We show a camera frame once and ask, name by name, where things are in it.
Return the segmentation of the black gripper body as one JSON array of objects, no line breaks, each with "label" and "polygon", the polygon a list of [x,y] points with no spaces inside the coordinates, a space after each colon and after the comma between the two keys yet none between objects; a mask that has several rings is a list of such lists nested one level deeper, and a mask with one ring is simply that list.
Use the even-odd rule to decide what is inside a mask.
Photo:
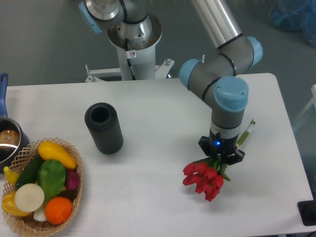
[{"label": "black gripper body", "polygon": [[220,133],[215,135],[214,133],[210,132],[209,156],[215,157],[218,154],[229,156],[234,154],[236,152],[237,139],[238,135],[232,138],[222,138]]}]

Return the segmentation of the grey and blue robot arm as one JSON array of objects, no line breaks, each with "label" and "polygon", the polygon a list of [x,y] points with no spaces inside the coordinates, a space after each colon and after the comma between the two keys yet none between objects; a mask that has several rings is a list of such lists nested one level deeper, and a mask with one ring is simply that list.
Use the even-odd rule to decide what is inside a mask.
[{"label": "grey and blue robot arm", "polygon": [[[241,162],[237,138],[248,102],[248,85],[239,78],[262,58],[256,38],[245,37],[223,0],[195,0],[193,6],[218,54],[209,62],[190,59],[180,71],[181,83],[212,109],[209,136],[201,137],[203,152],[220,164]],[[79,10],[95,33],[106,31],[118,53],[123,80],[153,79],[159,20],[137,0],[84,0]]]}]

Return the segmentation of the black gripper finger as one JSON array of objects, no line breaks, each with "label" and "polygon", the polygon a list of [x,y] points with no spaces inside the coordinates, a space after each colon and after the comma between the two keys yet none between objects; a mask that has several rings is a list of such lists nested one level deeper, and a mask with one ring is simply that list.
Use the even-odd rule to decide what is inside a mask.
[{"label": "black gripper finger", "polygon": [[221,156],[221,163],[227,164],[227,165],[233,165],[239,162],[242,162],[245,156],[245,152],[242,150],[235,150],[234,153],[228,155],[228,154],[222,154]]},{"label": "black gripper finger", "polygon": [[217,147],[215,145],[215,137],[214,136],[202,136],[198,142],[199,146],[205,153],[207,157],[212,159],[216,158],[217,155]]}]

